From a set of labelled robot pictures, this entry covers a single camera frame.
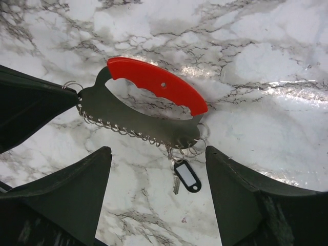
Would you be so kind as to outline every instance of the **keychain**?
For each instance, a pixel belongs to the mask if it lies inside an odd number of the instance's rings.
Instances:
[[[162,119],[130,108],[105,86],[110,79],[119,78],[128,79],[138,88],[147,89],[157,97],[188,107],[193,118]],[[190,167],[188,162],[184,162],[185,157],[193,158],[203,153],[193,149],[197,142],[204,142],[205,151],[205,141],[210,131],[205,124],[200,123],[200,120],[208,111],[207,104],[195,89],[165,69],[135,59],[115,57],[107,61],[107,66],[99,72],[93,86],[83,88],[80,84],[69,81],[63,85],[63,89],[70,85],[79,85],[82,88],[78,94],[77,109],[86,123],[96,124],[121,135],[140,138],[157,147],[164,145],[170,160],[177,165],[184,164],[180,170],[183,167]],[[206,128],[206,137],[201,138],[198,126]],[[174,156],[173,149],[178,150],[182,158]],[[181,175],[176,169],[174,172],[175,183],[179,183]],[[177,186],[174,187],[174,193],[177,194]],[[189,191],[198,192],[200,187]]]

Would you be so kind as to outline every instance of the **black plastic part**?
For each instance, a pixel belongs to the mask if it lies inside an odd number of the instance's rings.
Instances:
[[[72,89],[0,65],[0,153],[18,146],[77,103]]]
[[[185,165],[187,167],[187,169],[189,170],[190,174],[194,177],[195,182],[192,185],[187,185],[184,176],[177,170],[178,167],[181,167]],[[182,184],[184,185],[184,187],[192,193],[197,193],[198,191],[200,191],[201,189],[201,182],[199,180],[199,178],[197,177],[196,173],[194,172],[194,170],[192,169],[192,167],[190,166],[189,162],[186,160],[182,160],[182,161],[178,161],[176,163],[174,163],[174,172],[175,174],[179,177],[179,179],[181,180]]]
[[[1,245],[105,245],[96,240],[111,167],[102,147],[81,161],[26,185],[0,185]]]
[[[328,245],[328,193],[266,177],[213,146],[206,167],[223,246]]]

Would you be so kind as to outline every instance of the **marble tabletop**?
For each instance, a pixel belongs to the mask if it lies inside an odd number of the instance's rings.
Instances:
[[[0,11],[0,64],[88,87],[110,57],[152,63],[207,101],[208,144],[274,179],[328,190],[326,0],[3,0]],[[129,81],[106,86],[140,112],[190,117]],[[190,159],[201,191],[174,195],[164,148],[88,125],[76,108],[0,155],[0,179],[19,186],[102,146],[113,162],[97,238],[221,245],[204,155]]]

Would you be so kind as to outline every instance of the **white marble countertop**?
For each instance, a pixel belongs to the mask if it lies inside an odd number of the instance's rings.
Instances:
[[[208,102],[210,145],[280,181],[328,190],[326,0],[4,0],[0,10],[0,64],[84,87],[110,57],[156,64]],[[125,80],[107,86],[137,110],[188,115]],[[75,108],[0,155],[0,179],[19,186],[102,146],[113,162],[97,238],[220,245],[204,155],[190,161],[201,191],[175,196],[164,149],[87,125]]]

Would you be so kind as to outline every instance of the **key holder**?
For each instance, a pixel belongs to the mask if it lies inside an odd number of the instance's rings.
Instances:
[[[125,78],[177,105],[187,106],[192,119],[172,120],[142,114],[119,100],[105,86],[110,79]],[[184,80],[160,67],[139,60],[115,57],[107,61],[94,86],[82,89],[77,108],[87,123],[138,137],[152,145],[187,149],[200,139],[198,125],[208,111],[205,100]]]

